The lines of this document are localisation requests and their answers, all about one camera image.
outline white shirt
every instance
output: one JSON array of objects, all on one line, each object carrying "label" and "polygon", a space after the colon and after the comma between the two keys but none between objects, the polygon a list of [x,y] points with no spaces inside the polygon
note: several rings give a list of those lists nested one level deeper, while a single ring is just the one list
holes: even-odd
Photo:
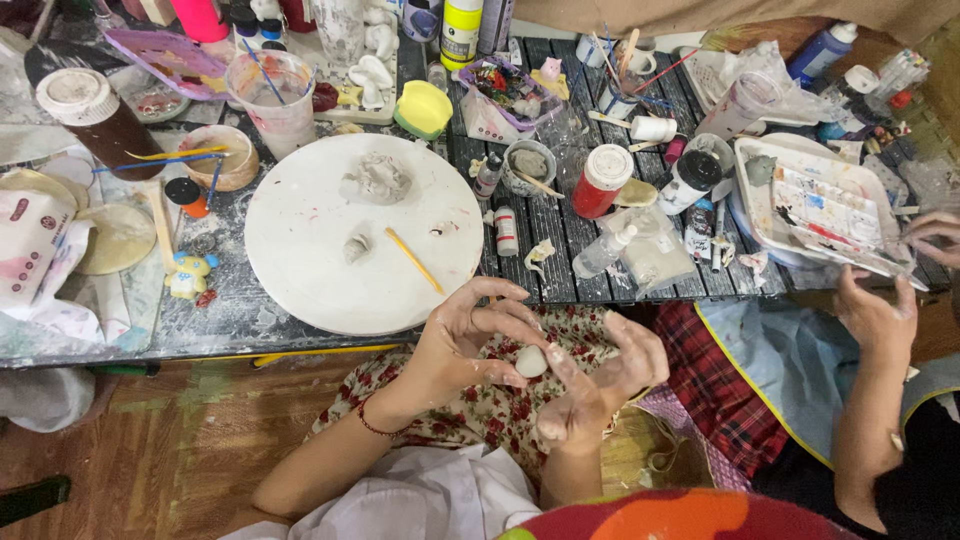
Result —
[{"label": "white shirt", "polygon": [[483,540],[540,515],[533,488],[502,448],[483,455],[407,447],[373,464],[343,497],[292,527],[260,522],[221,540]]}]

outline yellow paint bottle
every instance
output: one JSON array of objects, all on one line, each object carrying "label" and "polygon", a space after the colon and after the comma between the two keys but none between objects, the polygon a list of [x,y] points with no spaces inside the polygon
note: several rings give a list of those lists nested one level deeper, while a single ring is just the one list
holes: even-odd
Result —
[{"label": "yellow paint bottle", "polygon": [[483,0],[444,0],[440,62],[453,71],[473,62],[477,54]]}]

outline red string bracelet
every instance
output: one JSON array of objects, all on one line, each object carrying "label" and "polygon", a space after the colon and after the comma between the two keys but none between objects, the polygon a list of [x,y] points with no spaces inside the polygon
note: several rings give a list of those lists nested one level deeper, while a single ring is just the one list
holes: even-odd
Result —
[{"label": "red string bracelet", "polygon": [[357,406],[357,409],[356,409],[356,410],[357,410],[357,418],[360,419],[360,423],[363,424],[363,427],[364,427],[364,428],[367,428],[368,430],[373,431],[373,432],[376,433],[377,435],[381,435],[381,436],[384,436],[384,437],[390,437],[390,438],[392,438],[392,439],[396,439],[397,437],[401,436],[403,433],[405,433],[405,432],[410,428],[410,426],[407,426],[406,428],[404,428],[404,429],[402,429],[402,430],[400,430],[400,431],[394,431],[393,433],[388,433],[388,432],[386,432],[386,431],[378,430],[377,428],[374,428],[374,427],[371,426],[370,424],[367,424],[367,421],[364,420],[364,418],[363,418],[363,407],[364,407],[364,405],[367,404],[367,400],[364,400],[364,401],[360,402],[360,405],[358,405],[358,406]]}]

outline blue and yellow figurine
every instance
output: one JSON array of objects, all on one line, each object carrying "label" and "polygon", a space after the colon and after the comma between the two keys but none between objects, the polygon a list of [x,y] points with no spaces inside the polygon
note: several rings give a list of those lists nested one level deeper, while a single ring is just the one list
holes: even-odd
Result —
[{"label": "blue and yellow figurine", "polygon": [[174,253],[174,263],[177,272],[167,276],[163,284],[170,287],[170,296],[193,300],[197,293],[206,292],[204,278],[220,265],[220,260],[215,255],[190,257],[185,251],[178,251]]}]

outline white clay ball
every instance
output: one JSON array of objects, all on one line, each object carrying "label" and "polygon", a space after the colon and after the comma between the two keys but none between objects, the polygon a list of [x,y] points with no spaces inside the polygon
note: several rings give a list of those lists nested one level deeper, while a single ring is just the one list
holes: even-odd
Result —
[{"label": "white clay ball", "polygon": [[543,375],[546,368],[546,357],[536,345],[528,345],[516,354],[516,370],[527,379]]}]

